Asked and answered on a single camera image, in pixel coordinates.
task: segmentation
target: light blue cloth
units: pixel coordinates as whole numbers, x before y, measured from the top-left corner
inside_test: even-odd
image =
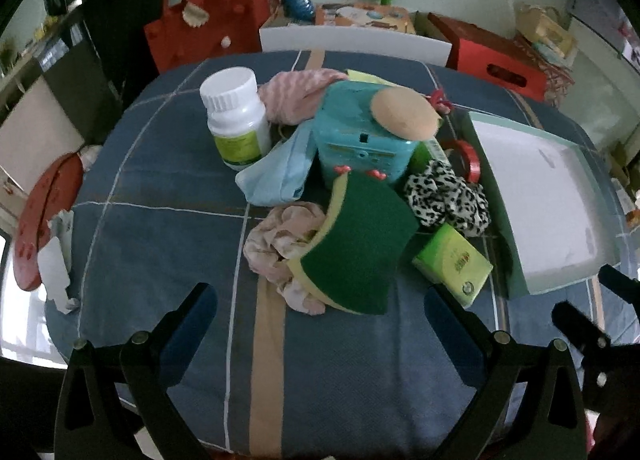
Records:
[[[289,140],[236,174],[236,184],[253,205],[273,207],[302,196],[318,147],[311,134],[313,119],[298,126]]]

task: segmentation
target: white bottle cap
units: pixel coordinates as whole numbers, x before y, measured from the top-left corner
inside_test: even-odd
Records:
[[[257,93],[254,71],[243,66],[216,72],[200,85],[200,97],[209,113],[235,110],[255,100]]]

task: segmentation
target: yellow-green small box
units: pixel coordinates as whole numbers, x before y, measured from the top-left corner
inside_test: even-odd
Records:
[[[474,302],[494,266],[449,224],[444,224],[412,263],[442,283],[464,308]]]

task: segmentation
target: blue tablecloth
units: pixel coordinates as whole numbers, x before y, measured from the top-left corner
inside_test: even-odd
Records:
[[[95,346],[119,344],[137,330],[153,328],[197,282],[206,281],[218,291],[218,316],[184,380],[169,391],[203,442],[242,454],[275,451],[320,458],[433,450],[474,390],[461,383],[422,311],[427,284],[410,258],[426,243],[426,234],[417,234],[409,244],[385,316],[332,309],[318,318],[284,313],[278,358],[282,378],[265,379],[279,382],[282,392],[273,395],[273,415],[270,406],[262,408],[262,415],[274,421],[266,425],[276,430],[269,436],[276,449],[262,445],[264,433],[255,427],[260,422],[252,420],[258,399],[252,368],[257,367],[259,288],[241,244],[266,211],[246,204],[234,172],[220,160],[198,88],[207,76],[229,66],[252,68],[264,83],[277,72],[303,69],[308,58],[309,52],[280,52],[206,60],[168,72],[143,91],[85,176],[74,207],[70,287],[82,307],[62,315],[49,303],[49,332],[67,358],[78,336]],[[620,235],[617,266],[636,274],[635,253],[604,163],[583,130],[554,108],[522,102],[503,88],[415,61],[327,52],[323,66],[370,72],[423,94],[442,87],[456,104],[440,130],[442,138],[451,138],[458,116],[474,109],[542,126],[576,142],[600,185],[608,222]],[[328,200],[317,170],[305,198]],[[498,239],[489,234],[471,241],[495,264],[472,306],[489,330],[504,329],[519,342],[546,345],[559,336],[551,309],[569,300],[603,323],[615,342],[631,342],[640,333],[633,309],[591,280],[507,300]],[[130,400],[126,390],[121,393]],[[270,396],[262,394],[261,400]]]

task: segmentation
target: scrunchie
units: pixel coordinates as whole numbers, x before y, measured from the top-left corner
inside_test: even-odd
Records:
[[[404,185],[409,207],[424,227],[444,222],[463,236],[479,236],[491,223],[489,204],[479,184],[468,184],[448,163],[431,160]]]

